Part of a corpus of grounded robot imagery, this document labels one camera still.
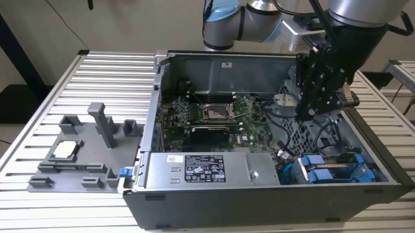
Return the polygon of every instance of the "robotic arm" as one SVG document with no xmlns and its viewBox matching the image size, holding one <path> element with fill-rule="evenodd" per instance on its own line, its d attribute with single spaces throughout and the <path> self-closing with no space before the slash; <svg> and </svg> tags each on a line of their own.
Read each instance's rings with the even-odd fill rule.
<svg viewBox="0 0 415 233">
<path fill-rule="evenodd" d="M 330 0 L 328 10 L 323 11 L 319 1 L 310 0 L 314 13 L 300 14 L 286 11 L 276 0 L 251 0 L 245 8 L 235 7 L 231 17 L 224 18 L 233 23 L 224 23 L 220 19 L 213 25 L 205 20 L 205 46 L 209 50 L 227 50 L 235 40 L 263 42 L 274 39 L 279 30 L 290 41 L 291 50 L 307 44 L 310 53 L 296 55 L 295 66 L 300 89 L 296 119 L 307 121 L 315 115 L 359 105 L 359 98 L 350 90 L 356 70 L 387 31 L 403 36 L 414 32 L 410 17 L 402 12 L 407 2 Z M 205 19 L 212 9 L 211 2 Z M 282 12 L 294 15 L 294 19 L 282 21 Z M 406 29 L 388 24 L 399 15 Z M 239 30 L 232 31 L 232 24 Z"/>
</svg>

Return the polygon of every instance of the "white wall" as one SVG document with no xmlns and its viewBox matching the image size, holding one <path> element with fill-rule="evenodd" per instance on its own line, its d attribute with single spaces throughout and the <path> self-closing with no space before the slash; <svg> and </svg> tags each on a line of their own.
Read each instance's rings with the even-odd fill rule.
<svg viewBox="0 0 415 233">
<path fill-rule="evenodd" d="M 49 0 L 91 50 L 203 50 L 203 0 Z M 84 45 L 44 0 L 0 0 L 1 15 L 48 83 Z M 270 44 L 236 43 L 236 51 L 270 52 Z"/>
</svg>

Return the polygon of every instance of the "gray post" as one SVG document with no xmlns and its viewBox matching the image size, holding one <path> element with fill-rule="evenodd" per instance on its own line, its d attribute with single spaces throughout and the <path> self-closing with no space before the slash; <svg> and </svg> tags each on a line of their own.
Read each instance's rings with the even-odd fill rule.
<svg viewBox="0 0 415 233">
<path fill-rule="evenodd" d="M 88 108 L 88 114 L 95 118 L 96 126 L 101 132 L 101 136 L 108 148 L 116 147 L 116 140 L 112 136 L 112 130 L 107 122 L 104 114 L 105 105 L 103 103 L 91 103 Z"/>
</svg>

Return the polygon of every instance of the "white label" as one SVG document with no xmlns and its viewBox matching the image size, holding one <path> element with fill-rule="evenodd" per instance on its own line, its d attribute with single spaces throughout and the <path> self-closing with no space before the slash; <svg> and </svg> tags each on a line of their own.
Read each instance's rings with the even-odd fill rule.
<svg viewBox="0 0 415 233">
<path fill-rule="evenodd" d="M 183 155 L 168 155 L 167 162 L 168 163 L 183 163 Z"/>
<path fill-rule="evenodd" d="M 232 62 L 223 62 L 221 68 L 232 68 Z"/>
<path fill-rule="evenodd" d="M 290 154 L 288 154 L 288 153 L 284 153 L 283 156 L 282 156 L 282 158 L 283 158 L 283 159 L 287 159 L 288 156 L 290 156 Z"/>
</svg>

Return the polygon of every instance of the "floor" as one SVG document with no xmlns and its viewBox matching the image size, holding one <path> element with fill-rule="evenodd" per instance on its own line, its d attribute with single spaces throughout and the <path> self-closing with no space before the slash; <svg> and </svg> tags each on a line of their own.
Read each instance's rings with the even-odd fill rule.
<svg viewBox="0 0 415 233">
<path fill-rule="evenodd" d="M 0 124 L 0 139 L 12 143 L 23 127 L 23 124 Z M 5 153 L 8 146 L 7 143 L 0 142 L 0 157 Z"/>
</svg>

